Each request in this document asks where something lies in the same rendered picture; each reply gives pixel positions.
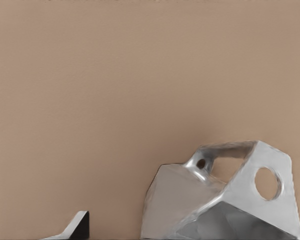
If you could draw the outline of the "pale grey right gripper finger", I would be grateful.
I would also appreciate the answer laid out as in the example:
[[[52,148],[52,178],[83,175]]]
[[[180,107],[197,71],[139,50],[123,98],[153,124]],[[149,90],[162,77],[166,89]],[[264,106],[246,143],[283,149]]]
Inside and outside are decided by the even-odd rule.
[[[76,213],[62,233],[39,240],[88,240],[90,237],[90,213],[81,210]]]

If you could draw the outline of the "silver frame foot bracket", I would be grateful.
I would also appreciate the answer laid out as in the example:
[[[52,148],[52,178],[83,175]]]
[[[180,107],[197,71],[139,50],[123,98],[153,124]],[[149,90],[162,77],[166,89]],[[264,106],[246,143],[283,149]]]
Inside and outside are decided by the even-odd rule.
[[[140,237],[150,240],[300,240],[292,160],[260,141],[199,147],[159,167]]]

